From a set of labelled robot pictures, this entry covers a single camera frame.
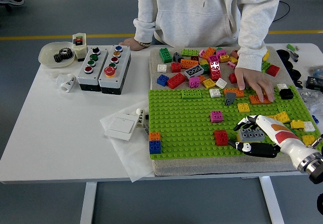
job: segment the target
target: white robotic hand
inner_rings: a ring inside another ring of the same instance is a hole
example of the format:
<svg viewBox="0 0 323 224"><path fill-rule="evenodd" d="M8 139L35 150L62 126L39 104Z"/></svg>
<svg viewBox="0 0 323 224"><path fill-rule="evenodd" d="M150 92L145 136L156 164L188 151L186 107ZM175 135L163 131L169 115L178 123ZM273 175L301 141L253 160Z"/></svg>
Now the white robotic hand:
<svg viewBox="0 0 323 224"><path fill-rule="evenodd" d="M279 152L288 154L293 166L301 172L307 172L313 183L318 184L323 181L323 157L314 148L323 139L323 134L312 145L305 146L284 124L261 115L243 118L234 130L237 131L241 127L244 129L259 127L274 142L274 145L229 140L232 147L246 155L257 157L276 157Z"/></svg>

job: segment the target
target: green baseplate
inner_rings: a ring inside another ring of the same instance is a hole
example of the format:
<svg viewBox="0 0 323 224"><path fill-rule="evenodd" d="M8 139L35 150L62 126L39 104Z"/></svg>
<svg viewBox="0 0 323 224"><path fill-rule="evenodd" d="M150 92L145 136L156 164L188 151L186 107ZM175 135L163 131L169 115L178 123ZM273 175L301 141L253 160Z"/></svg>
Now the green baseplate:
<svg viewBox="0 0 323 224"><path fill-rule="evenodd" d="M231 146L216 146L214 130L226 130L229 139L236 140L237 132L233 130L242 118L252 115L273 116L285 111L290 120L311 121L315 132L304 132L296 129L296 135L302 139L304 135L313 135L317 138L320 133L312 116L309 114L297 89L289 86L294 93L290 100L281 99L275 88L275 102L264 105L251 105L250 95L255 95L252 89L244 90L245 96L236 98L235 102L226 106L224 104L223 90L220 89L221 98L211 98L209 89L200 89L201 99L182 99L182 90L150 90L149 91L149 132L160 132L161 154L151 154L150 158L198 158L198 157L224 157L243 156ZM239 113L237 104L248 103L249 113ZM210 112L221 110L223 121L211 123ZM272 143L266 136L264 143ZM321 151L323 143L317 150Z"/></svg>

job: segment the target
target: white bowl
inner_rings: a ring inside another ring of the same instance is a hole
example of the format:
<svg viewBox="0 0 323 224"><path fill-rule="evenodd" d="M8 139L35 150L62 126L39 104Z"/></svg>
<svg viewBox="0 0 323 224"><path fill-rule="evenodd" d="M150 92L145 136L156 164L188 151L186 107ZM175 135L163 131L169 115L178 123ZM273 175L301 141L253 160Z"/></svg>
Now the white bowl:
<svg viewBox="0 0 323 224"><path fill-rule="evenodd" d="M38 61L49 68L61 68L70 65L74 61L75 52L72 50L73 44L68 41L52 42L40 50ZM62 48L68 47L72 50L73 56L70 59L65 59L60 63L55 62L54 55L59 53Z"/></svg>

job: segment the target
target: hoodie pocket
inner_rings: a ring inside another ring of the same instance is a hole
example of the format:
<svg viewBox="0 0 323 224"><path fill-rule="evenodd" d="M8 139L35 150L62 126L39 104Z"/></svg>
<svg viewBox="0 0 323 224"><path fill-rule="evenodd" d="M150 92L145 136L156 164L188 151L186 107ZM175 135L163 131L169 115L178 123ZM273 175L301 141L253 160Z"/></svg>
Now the hoodie pocket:
<svg viewBox="0 0 323 224"><path fill-rule="evenodd" d="M156 31L170 46L216 46L235 39L227 14L199 14L159 11Z"/></svg>

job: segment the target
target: yellow floor line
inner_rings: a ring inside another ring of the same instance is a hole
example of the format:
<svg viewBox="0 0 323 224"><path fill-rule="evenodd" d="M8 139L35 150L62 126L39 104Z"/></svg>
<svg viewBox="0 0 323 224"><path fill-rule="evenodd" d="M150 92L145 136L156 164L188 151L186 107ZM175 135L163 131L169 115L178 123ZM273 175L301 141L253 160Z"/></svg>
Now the yellow floor line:
<svg viewBox="0 0 323 224"><path fill-rule="evenodd" d="M294 31L269 31L268 34L318 34L323 30L294 30ZM112 38L112 37L134 37L135 34L87 34L87 38ZM0 41L6 40L42 40L42 39L71 39L72 35L51 36L2 36Z"/></svg>

